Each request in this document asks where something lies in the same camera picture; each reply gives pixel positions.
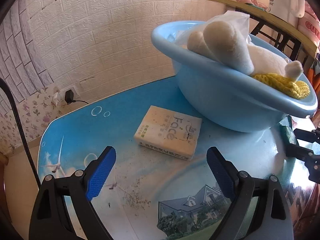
plastic bag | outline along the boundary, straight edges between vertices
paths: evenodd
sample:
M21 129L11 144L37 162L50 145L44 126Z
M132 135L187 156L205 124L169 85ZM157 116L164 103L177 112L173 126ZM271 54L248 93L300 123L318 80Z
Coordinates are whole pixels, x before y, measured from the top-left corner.
M205 27L211 23L211 22L218 22L218 21L225 21L230 24L232 24L234 27L238 28L243 35L243 37L246 39L247 43L251 42L251 38L249 36L249 19L250 15L245 14L242 12L236 12L236 11L227 11L225 14L217 15L204 24L197 25L193 28L190 28L187 31L184 31L183 33L177 33L176 39L174 40L174 43L178 46L186 46L188 42L189 35L193 31L201 31L205 29Z

power cord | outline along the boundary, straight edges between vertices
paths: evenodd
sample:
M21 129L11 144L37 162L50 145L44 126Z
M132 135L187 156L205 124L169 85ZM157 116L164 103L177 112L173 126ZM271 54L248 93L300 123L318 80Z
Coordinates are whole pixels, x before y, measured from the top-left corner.
M8 87L6 82L4 82L4 80L2 78L0 78L0 88L4 91L4 93L6 94L8 100L10 102L10 105L11 105L11 108L12 108L12 111L13 111L13 115L14 115L14 118L16 120L17 127L18 127L18 130L19 130L19 133L20 133L20 137L21 137L21 140L22 140L22 144L23 144L24 150L25 150L26 155L28 157L28 160L29 160L33 175L35 176L38 188L40 188L41 182L40 182L40 179L39 179L35 164L34 164L34 162L32 160L31 154L30 154L29 146L28 146L26 137L24 135L24 131L23 131L23 128L22 128L22 124L21 124L21 121L20 121L20 117L19 117L19 114L18 114L18 109L17 109L16 103L14 101L14 98L13 98L13 95L12 95L12 93L10 91L10 88Z
M88 102L82 101L82 100L73 100L72 102L73 102L73 103L74 103L74 102L84 102L84 103L86 103L87 105L89 104Z

light blue plastic basin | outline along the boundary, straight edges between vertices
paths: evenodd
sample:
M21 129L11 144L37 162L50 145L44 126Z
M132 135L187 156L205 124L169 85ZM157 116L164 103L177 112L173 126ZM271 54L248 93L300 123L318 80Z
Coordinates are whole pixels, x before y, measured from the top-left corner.
M291 98L247 75L172 43L177 31L199 21L170 22L156 27L153 45L172 59L179 88L189 103L211 121L226 128L254 132L276 125L287 114L307 118L316 112L316 94L305 75L300 80L311 90L302 100ZM252 36L252 42L286 56L267 42Z

green item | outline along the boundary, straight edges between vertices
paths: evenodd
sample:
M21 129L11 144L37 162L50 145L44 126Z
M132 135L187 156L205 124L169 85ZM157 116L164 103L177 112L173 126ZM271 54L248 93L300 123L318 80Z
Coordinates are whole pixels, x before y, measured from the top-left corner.
M292 131L291 116L287 115L282 121L279 122L279 124L280 124L280 135L284 144L287 145L291 143L291 144L299 145L297 138Z
M264 11L263 8L261 8L261 7L259 7L259 6L256 6L256 5L252 4L252 3L246 3L246 4L247 4L247 5L250 5L250 6L252 6L252 7L255 7L255 8L257 8L257 9L260 9L260 10L262 10L262 11Z

blue table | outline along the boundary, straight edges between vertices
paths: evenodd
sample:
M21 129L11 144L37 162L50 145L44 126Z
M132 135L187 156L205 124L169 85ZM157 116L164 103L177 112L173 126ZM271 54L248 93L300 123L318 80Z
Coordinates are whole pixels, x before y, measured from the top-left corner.
M203 119L193 160L161 154L133 140L150 105ZM294 120L300 129L314 129L309 119ZM317 145L305 142L300 145L319 152ZM187 102L175 77L127 90L54 120L41 139L38 157L41 181L46 174L62 177L84 169L106 146L116 149L116 164L92 204L115 240L173 237L172 228L165 227L169 218L183 224L175 235L177 239L208 239L229 205L206 162L207 149L212 146L238 170L253 177L277 175L293 222L314 187L301 161L285 160L277 128L240 133L221 127ZM66 202L78 235L84 236L71 200L66 198Z

